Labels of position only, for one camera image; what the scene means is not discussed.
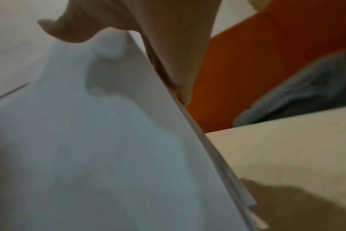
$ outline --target hand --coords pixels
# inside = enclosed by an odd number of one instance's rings
[[[161,78],[186,106],[201,68],[221,0],[69,0],[56,21],[38,23],[60,40],[80,43],[114,27],[141,33]]]

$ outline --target gray fabric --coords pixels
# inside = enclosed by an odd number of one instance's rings
[[[345,89],[346,51],[342,51],[308,65],[255,101],[235,118],[233,127],[315,112]]]
[[[0,230],[250,230],[135,44],[98,50],[57,43],[0,101]]]

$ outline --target orange fabric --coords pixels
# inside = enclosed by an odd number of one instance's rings
[[[346,48],[346,0],[275,0],[211,40],[188,111],[204,132],[232,126],[298,69]]]

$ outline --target table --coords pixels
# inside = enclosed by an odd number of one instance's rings
[[[346,108],[207,136],[273,230],[346,230]]]

